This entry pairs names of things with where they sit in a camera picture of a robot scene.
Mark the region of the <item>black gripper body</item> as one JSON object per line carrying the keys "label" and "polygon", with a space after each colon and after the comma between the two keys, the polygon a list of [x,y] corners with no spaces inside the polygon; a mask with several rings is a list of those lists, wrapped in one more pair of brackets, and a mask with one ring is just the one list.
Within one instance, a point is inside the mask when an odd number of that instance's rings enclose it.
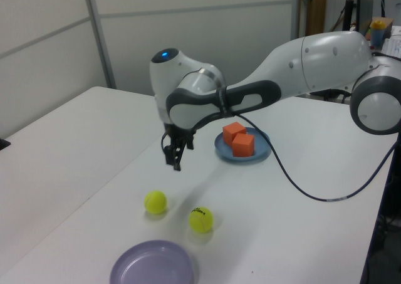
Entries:
{"label": "black gripper body", "polygon": [[174,124],[164,124],[165,133],[171,139],[193,139],[195,131],[193,129],[182,129]]}

